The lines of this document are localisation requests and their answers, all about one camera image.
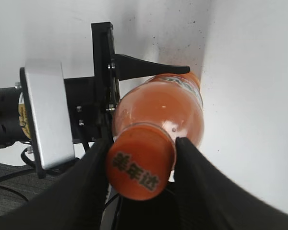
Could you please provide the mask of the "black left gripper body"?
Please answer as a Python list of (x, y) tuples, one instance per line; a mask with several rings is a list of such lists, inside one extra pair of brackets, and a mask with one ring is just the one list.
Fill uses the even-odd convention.
[(112, 67), (115, 53), (113, 25), (91, 24), (94, 75), (64, 80), (75, 144), (112, 140), (112, 119), (119, 97), (118, 80)]

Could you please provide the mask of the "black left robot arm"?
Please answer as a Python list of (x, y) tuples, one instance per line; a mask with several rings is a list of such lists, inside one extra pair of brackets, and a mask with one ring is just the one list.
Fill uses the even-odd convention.
[[(112, 139), (113, 113), (120, 101), (119, 82), (159, 74), (186, 74), (173, 66), (117, 54), (110, 22), (91, 24), (95, 75), (64, 81), (74, 143)], [(0, 149), (30, 143), (26, 114), (19, 108), (21, 89), (0, 88)]]

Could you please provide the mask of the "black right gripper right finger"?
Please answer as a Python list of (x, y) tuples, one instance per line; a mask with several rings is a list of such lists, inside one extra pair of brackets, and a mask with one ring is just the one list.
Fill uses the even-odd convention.
[(288, 230), (288, 214), (220, 172), (187, 138), (176, 139), (175, 197), (184, 230)]

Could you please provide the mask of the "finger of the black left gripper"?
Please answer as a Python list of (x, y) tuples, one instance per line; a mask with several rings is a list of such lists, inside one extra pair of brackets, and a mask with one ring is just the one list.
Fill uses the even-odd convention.
[(124, 54), (114, 55), (115, 72), (121, 81), (159, 74), (186, 74), (189, 66), (173, 66), (149, 62)]

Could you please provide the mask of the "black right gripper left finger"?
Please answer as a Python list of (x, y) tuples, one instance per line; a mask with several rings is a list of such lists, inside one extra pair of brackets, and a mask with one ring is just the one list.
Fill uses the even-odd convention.
[(96, 141), (75, 166), (24, 206), (0, 217), (0, 230), (98, 230), (108, 194), (105, 156)]

